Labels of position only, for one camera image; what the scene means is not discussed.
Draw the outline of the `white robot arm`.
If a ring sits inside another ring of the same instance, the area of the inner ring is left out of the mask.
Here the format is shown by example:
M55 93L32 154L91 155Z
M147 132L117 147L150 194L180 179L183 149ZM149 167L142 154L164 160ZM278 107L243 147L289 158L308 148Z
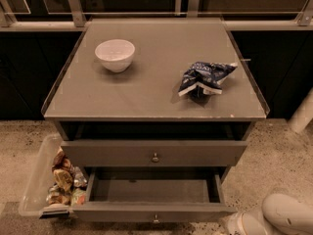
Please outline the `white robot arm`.
M259 208L230 215L227 235L313 235L313 209L289 195L268 195Z

